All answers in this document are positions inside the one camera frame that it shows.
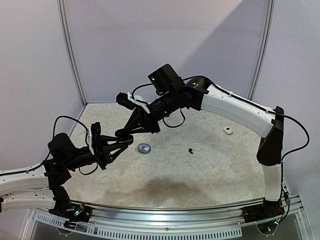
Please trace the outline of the black charging case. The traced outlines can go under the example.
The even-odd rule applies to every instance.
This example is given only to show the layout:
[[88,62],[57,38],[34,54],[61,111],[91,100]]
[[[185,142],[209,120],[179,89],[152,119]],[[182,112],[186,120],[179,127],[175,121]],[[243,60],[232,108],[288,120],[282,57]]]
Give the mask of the black charging case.
[[114,135],[116,137],[116,142],[119,144],[131,145],[134,142],[134,137],[130,134],[129,130],[118,129]]

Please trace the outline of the purple round charging case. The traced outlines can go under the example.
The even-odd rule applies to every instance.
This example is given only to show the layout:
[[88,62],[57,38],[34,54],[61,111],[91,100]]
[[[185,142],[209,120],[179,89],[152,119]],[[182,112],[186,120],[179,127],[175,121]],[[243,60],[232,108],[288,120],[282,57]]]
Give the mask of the purple round charging case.
[[148,154],[151,152],[151,146],[147,143],[140,143],[137,146],[137,151],[141,154]]

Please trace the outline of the white earbud charging case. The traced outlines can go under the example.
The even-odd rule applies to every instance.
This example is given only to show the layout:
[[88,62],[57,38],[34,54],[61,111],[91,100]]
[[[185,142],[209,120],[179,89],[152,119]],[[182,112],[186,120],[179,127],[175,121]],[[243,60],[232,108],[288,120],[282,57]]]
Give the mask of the white earbud charging case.
[[233,130],[232,130],[230,127],[228,127],[228,126],[225,126],[225,127],[223,128],[223,132],[224,132],[225,134],[227,134],[227,135],[232,135],[232,134],[233,134]]

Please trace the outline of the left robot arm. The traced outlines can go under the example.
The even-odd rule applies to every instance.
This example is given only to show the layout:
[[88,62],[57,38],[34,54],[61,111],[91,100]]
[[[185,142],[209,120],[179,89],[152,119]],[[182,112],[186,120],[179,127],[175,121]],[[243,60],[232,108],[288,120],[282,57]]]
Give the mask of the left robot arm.
[[85,206],[73,204],[63,188],[70,172],[92,164],[105,170],[134,139],[125,133],[102,135],[99,122],[87,132],[87,146],[77,148],[66,133],[59,133],[48,143],[51,159],[37,166],[1,171],[0,210],[44,208],[63,217],[79,216]]

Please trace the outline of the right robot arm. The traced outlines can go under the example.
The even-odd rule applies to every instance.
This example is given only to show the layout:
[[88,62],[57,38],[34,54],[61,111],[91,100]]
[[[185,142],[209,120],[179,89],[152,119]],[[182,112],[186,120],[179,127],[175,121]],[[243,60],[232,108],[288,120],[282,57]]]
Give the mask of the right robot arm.
[[262,218],[274,214],[282,192],[284,110],[245,99],[205,76],[192,76],[184,82],[170,64],[152,72],[148,79],[159,95],[152,103],[146,103],[133,92],[117,95],[117,103],[133,112],[124,128],[116,131],[116,136],[158,133],[158,122],[183,108],[218,114],[234,121],[260,136],[256,158],[263,169],[265,202],[259,206],[258,213]]

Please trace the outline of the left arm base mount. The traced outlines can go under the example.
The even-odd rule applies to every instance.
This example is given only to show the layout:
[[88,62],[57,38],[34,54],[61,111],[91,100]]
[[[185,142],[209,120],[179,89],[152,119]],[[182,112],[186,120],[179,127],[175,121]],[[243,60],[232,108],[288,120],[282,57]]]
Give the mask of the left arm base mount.
[[93,209],[85,203],[74,204],[70,200],[56,200],[53,209],[48,212],[57,217],[65,218],[63,227],[74,230],[78,222],[88,223]]

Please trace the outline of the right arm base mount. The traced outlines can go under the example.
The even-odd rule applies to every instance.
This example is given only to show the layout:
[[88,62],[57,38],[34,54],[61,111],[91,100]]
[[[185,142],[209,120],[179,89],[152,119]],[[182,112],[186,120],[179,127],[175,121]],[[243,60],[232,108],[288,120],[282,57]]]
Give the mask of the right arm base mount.
[[281,199],[278,201],[268,201],[264,198],[260,204],[243,207],[242,214],[245,223],[274,219],[273,223],[279,225],[288,216],[290,211],[291,200],[285,198],[284,202],[287,205],[286,211]]

